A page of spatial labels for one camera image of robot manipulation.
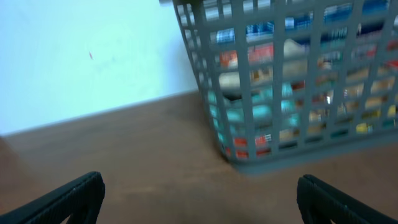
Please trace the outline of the beige Pantree snack bag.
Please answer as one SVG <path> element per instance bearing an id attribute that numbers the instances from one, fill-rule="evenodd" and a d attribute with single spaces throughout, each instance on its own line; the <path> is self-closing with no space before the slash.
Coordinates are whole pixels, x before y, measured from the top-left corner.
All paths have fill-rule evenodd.
<path id="1" fill-rule="evenodd" d="M 289 59 L 283 65 L 283 75 L 292 77 L 297 76 L 308 70 L 307 59 L 293 59 L 296 56 L 304 56 L 308 53 L 309 47 L 300 45 L 298 42 L 288 39 L 284 44 L 284 55 Z M 376 44 L 360 45 L 351 54 L 352 60 L 368 59 L 375 55 Z M 264 64 L 273 60 L 274 47 L 272 44 L 259 45 L 248 50 L 248 61 L 250 64 Z M 319 56 L 317 67 L 320 70 L 332 70 L 343 61 L 343 54 L 339 51 L 328 52 Z M 220 64 L 223 68 L 236 68 L 238 66 L 238 56 L 236 52 L 225 52 L 220 54 Z M 253 83 L 264 83 L 273 79 L 273 68 L 268 65 L 250 73 Z M 226 72 L 219 76 L 220 87 L 222 89 L 239 88 L 240 76 L 238 72 Z"/>

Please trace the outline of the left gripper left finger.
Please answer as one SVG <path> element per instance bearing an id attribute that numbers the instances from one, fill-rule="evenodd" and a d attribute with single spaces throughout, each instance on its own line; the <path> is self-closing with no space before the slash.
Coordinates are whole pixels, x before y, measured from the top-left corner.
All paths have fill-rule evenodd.
<path id="1" fill-rule="evenodd" d="M 89 172 L 11 212 L 1 224 L 82 223 L 95 224 L 104 200 L 100 172 Z"/>

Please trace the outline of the blue Kleenex tissue box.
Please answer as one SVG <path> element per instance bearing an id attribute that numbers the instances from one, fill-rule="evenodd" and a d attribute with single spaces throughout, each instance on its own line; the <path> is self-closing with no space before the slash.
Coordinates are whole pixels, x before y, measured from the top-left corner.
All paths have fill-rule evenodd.
<path id="1" fill-rule="evenodd" d="M 371 15 L 379 12 L 386 12 L 390 6 L 390 1 L 365 1 L 363 14 Z M 326 25 L 336 24 L 348 20 L 353 10 L 351 3 L 328 6 L 324 10 L 323 21 Z M 309 30 L 313 25 L 313 12 L 303 12 L 296 16 L 285 18 L 285 31 L 288 33 Z M 378 34 L 382 29 L 383 23 L 359 25 L 356 35 Z M 275 24 L 273 21 L 257 22 L 246 26 L 246 40 L 248 42 L 259 42 L 260 40 L 271 40 L 274 37 Z M 324 32 L 321 35 L 320 45 L 323 48 L 340 47 L 345 44 L 348 35 L 348 28 L 342 27 Z M 234 29 L 218 30 L 211 34 L 211 41 L 217 45 L 232 44 L 235 42 Z M 295 37 L 287 39 L 284 43 L 284 56 L 295 57 L 307 54 L 310 50 L 310 37 Z M 273 59 L 274 46 L 268 42 L 255 45 L 248 49 L 248 60 L 250 63 L 268 62 Z M 238 55 L 235 50 L 220 53 L 220 63 L 223 67 L 235 67 L 238 65 Z"/>

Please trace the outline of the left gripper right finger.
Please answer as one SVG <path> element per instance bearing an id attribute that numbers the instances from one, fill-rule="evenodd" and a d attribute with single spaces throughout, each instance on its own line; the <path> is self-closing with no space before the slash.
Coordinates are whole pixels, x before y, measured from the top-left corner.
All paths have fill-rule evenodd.
<path id="1" fill-rule="evenodd" d="M 305 224 L 397 224 L 396 219 L 309 174 L 298 179 L 297 204 Z"/>

